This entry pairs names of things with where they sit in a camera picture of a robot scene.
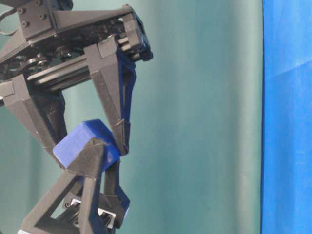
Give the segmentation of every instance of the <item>teal curtain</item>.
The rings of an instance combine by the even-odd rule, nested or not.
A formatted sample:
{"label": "teal curtain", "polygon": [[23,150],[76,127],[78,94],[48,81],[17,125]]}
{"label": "teal curtain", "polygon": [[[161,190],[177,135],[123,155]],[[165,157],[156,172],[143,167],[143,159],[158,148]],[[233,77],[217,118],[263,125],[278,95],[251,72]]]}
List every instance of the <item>teal curtain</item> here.
{"label": "teal curtain", "polygon": [[[74,10],[124,3],[76,0]],[[121,164],[131,207],[118,233],[259,234],[262,2],[127,3],[155,58],[137,64],[131,152]],[[1,29],[17,25],[12,16]],[[91,82],[64,95],[69,131],[107,122]],[[0,116],[0,230],[11,234],[61,170],[5,108]]]}

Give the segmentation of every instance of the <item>cable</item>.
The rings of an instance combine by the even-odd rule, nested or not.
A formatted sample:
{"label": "cable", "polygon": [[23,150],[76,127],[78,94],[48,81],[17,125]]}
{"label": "cable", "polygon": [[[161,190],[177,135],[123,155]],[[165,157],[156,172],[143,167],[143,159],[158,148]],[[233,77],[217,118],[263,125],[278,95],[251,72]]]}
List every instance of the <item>cable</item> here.
{"label": "cable", "polygon": [[[1,14],[0,14],[0,22],[1,22],[5,17],[10,16],[10,15],[14,14],[15,12],[16,12],[16,8],[13,8],[13,9],[11,9],[11,10],[7,10],[7,11],[1,13]],[[4,35],[4,36],[12,36],[13,34],[15,34],[16,31],[17,31],[17,30],[15,30],[14,32],[6,33],[6,32],[1,31],[1,29],[0,29],[0,34],[2,34],[2,35]]]}

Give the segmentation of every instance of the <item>green wall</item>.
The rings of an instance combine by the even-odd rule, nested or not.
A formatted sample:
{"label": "green wall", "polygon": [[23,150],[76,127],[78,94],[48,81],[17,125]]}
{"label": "green wall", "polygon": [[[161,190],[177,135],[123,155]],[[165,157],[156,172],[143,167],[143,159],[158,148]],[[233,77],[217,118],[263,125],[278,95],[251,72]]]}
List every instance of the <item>green wall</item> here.
{"label": "green wall", "polygon": [[[137,64],[121,165],[131,207],[118,233],[260,233],[262,1],[76,0],[75,10],[124,3],[155,58]],[[106,121],[91,82],[64,95],[69,131]],[[13,234],[61,170],[6,109],[0,117],[0,230]]]}

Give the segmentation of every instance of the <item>bolt head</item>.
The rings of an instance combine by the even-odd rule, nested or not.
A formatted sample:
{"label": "bolt head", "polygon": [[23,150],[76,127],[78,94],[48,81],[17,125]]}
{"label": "bolt head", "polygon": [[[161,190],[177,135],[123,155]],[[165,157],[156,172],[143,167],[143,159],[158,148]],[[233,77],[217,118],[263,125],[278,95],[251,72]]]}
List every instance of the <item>bolt head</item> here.
{"label": "bolt head", "polygon": [[26,22],[26,21],[23,21],[21,24],[25,28],[29,26],[29,22]]}
{"label": "bolt head", "polygon": [[36,5],[37,5],[37,6],[41,6],[41,5],[42,5],[42,0],[36,1]]}
{"label": "bolt head", "polygon": [[20,8],[20,9],[18,9],[18,13],[19,13],[20,15],[21,15],[21,14],[24,14],[25,11],[26,11],[25,8]]}
{"label": "bolt head", "polygon": [[40,14],[39,15],[39,19],[44,20],[45,18],[47,18],[46,14]]}

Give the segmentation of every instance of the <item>blue curtain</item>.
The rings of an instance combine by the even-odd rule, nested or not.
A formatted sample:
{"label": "blue curtain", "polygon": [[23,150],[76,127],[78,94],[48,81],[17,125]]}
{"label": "blue curtain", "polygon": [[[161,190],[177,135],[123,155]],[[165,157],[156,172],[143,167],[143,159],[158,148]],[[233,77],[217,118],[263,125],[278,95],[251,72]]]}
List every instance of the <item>blue curtain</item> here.
{"label": "blue curtain", "polygon": [[312,233],[311,12],[264,1],[263,234]]}

